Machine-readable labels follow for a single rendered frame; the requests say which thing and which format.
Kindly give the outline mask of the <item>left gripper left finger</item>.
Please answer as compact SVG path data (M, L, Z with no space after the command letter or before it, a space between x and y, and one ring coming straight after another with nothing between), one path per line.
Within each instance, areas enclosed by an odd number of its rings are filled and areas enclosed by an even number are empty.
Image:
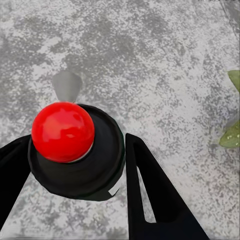
M32 172L28 160L31 137L20 137L0 148L0 231Z

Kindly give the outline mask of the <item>insectifuge atomizer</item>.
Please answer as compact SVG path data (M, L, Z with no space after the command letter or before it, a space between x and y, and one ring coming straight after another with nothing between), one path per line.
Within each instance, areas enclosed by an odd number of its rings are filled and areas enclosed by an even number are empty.
M31 172L54 195L108 201L123 180L124 135L102 109L75 104L82 77L60 72L51 82L59 102L46 106L32 124L27 152Z

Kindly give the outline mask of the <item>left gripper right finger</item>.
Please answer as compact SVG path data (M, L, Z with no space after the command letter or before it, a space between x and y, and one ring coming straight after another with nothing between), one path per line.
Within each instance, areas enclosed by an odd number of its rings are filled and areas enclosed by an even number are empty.
M129 240L210 240L144 141L125 137ZM137 167L156 223L145 220Z

